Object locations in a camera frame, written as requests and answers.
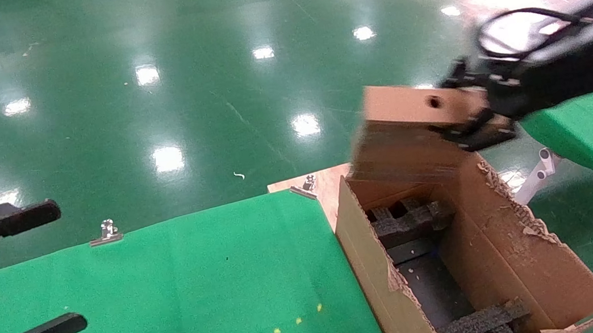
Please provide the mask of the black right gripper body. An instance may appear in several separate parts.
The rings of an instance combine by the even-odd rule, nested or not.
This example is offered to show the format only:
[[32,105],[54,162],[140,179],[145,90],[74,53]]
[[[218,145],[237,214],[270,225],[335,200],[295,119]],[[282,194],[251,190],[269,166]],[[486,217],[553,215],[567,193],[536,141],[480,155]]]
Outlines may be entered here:
[[536,51],[486,91],[494,113],[516,120],[593,93],[593,27]]

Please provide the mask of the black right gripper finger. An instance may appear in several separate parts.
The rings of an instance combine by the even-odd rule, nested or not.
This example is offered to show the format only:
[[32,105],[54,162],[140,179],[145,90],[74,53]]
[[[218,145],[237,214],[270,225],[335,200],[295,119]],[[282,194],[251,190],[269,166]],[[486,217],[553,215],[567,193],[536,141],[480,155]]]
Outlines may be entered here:
[[486,88],[491,82],[483,62],[480,56],[454,59],[447,74],[437,83],[438,89]]
[[466,152],[491,148],[517,137],[514,121],[490,109],[479,111],[463,124],[430,126],[428,129],[439,133],[443,140],[455,143]]

